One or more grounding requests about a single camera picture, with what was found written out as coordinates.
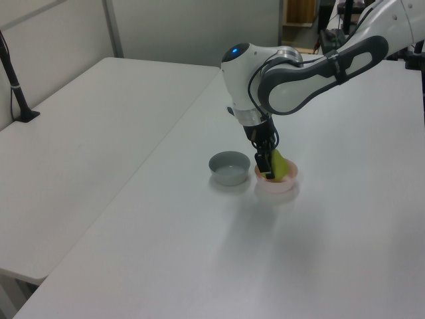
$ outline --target gray bowl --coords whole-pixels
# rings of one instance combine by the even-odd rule
[[[234,151],[214,155],[209,162],[212,178],[219,184],[235,186],[245,181],[250,168],[248,156]]]

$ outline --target bowl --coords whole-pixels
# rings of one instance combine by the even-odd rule
[[[225,186],[235,186],[245,181],[250,168],[248,156],[227,151],[214,155],[209,162],[214,181]]]
[[[297,174],[298,174],[298,167],[294,163],[292,163],[290,160],[285,159],[288,163],[288,166],[290,168],[289,172],[284,176],[284,178],[280,180],[271,180],[266,179],[262,177],[260,170],[258,169],[258,166],[255,167],[255,176],[257,177],[257,184],[260,186],[263,190],[268,191],[269,193],[285,193],[286,191],[289,191],[292,186],[294,186]]]

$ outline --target yellow object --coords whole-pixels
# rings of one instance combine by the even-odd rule
[[[272,169],[274,172],[274,179],[271,179],[272,181],[278,181],[284,178],[290,170],[286,159],[284,159],[282,155],[280,155],[279,151],[276,149],[272,150]],[[261,175],[262,177],[266,178],[265,173],[261,173]]]

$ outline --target floor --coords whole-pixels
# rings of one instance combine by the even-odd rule
[[[296,48],[302,53],[312,53],[319,35],[317,34],[318,18],[311,27],[282,27],[282,45]]]

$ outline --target pink bowl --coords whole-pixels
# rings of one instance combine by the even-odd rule
[[[260,170],[258,169],[258,166],[255,167],[255,176],[257,177],[257,184],[260,186],[263,190],[268,191],[269,193],[284,193],[286,191],[289,191],[292,186],[294,186],[297,174],[298,174],[298,167],[294,163],[292,163],[290,160],[285,159],[288,163],[288,166],[290,168],[288,174],[284,176],[284,178],[275,181],[266,179],[261,176]]]

